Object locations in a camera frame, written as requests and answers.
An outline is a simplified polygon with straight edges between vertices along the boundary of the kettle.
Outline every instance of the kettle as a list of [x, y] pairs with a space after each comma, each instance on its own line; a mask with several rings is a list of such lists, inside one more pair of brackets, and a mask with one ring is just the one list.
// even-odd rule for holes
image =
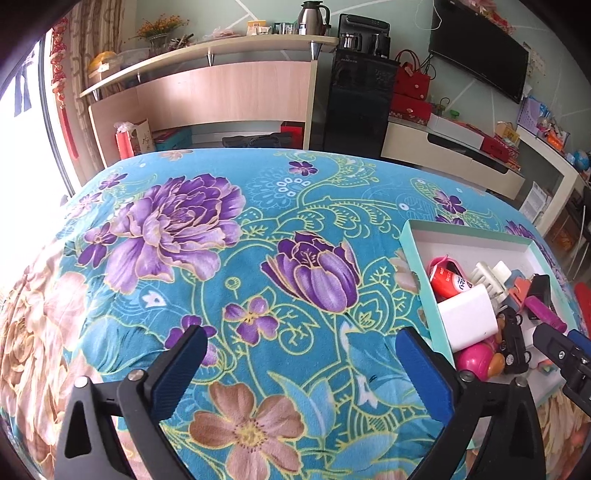
[[[297, 25], [300, 35], [326, 35], [330, 28], [330, 10], [322, 2], [304, 2], [300, 15], [297, 17]], [[326, 10], [326, 21], [322, 20], [320, 9]]]

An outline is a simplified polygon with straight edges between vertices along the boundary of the television screen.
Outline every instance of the television screen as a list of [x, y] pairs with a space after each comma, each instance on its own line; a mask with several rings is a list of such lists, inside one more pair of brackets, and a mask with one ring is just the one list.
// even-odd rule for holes
[[459, 0], [435, 0], [429, 51], [521, 101], [528, 53], [510, 35]]

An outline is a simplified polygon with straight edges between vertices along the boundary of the blue floral bedspread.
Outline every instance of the blue floral bedspread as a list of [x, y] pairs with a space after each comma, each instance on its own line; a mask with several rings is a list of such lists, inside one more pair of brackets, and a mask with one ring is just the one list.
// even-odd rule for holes
[[405, 479], [441, 429], [394, 353], [404, 326], [429, 336], [398, 240], [408, 219], [534, 239], [580, 322], [519, 212], [398, 165], [169, 151], [115, 164], [66, 208], [0, 314], [2, 415], [49, 478], [73, 380], [120, 380], [201, 325], [207, 355], [162, 423], [196, 478]]

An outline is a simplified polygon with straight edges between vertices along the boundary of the red can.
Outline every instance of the red can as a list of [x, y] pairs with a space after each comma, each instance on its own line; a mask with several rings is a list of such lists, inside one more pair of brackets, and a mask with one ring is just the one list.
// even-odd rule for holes
[[472, 284], [464, 277], [437, 265], [431, 270], [429, 282], [431, 282], [433, 291], [444, 300], [472, 288]]

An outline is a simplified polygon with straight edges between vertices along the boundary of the curtain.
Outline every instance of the curtain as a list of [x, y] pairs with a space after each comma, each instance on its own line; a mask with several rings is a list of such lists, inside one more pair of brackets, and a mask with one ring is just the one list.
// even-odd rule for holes
[[96, 146], [88, 114], [92, 95], [84, 98], [79, 98], [79, 95], [89, 87], [89, 63], [104, 51], [121, 51], [123, 12], [123, 0], [82, 0], [73, 8], [70, 18], [70, 65], [74, 102], [78, 123], [90, 152], [89, 166], [97, 173], [105, 166]]

